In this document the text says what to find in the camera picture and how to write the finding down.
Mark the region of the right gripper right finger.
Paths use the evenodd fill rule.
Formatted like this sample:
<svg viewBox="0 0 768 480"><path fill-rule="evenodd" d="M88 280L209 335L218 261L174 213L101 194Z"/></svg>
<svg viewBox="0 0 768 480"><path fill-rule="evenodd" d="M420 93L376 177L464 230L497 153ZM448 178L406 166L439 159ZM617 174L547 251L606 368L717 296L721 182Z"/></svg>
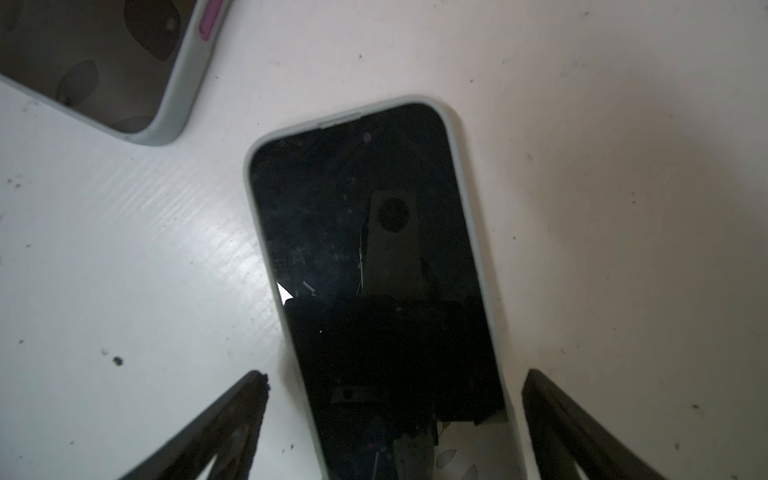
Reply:
<svg viewBox="0 0 768 480"><path fill-rule="evenodd" d="M543 372L528 371L522 397L542 479L664 479Z"/></svg>

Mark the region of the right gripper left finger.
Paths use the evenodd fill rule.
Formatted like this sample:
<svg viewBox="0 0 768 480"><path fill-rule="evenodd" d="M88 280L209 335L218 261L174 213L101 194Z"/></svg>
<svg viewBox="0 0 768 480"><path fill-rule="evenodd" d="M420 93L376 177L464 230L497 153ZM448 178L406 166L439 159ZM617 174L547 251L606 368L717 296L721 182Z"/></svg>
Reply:
<svg viewBox="0 0 768 480"><path fill-rule="evenodd" d="M250 371L125 479L247 479L269 398L268 376Z"/></svg>

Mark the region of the black phone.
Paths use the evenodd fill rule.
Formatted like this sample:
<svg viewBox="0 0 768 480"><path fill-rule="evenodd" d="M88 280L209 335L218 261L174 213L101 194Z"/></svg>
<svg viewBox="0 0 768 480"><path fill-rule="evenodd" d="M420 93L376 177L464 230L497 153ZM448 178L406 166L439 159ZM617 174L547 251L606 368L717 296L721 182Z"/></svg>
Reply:
<svg viewBox="0 0 768 480"><path fill-rule="evenodd" d="M448 109L288 127L244 168L321 477L525 478Z"/></svg>
<svg viewBox="0 0 768 480"><path fill-rule="evenodd" d="M228 1L4 1L1 80L116 138L182 132Z"/></svg>

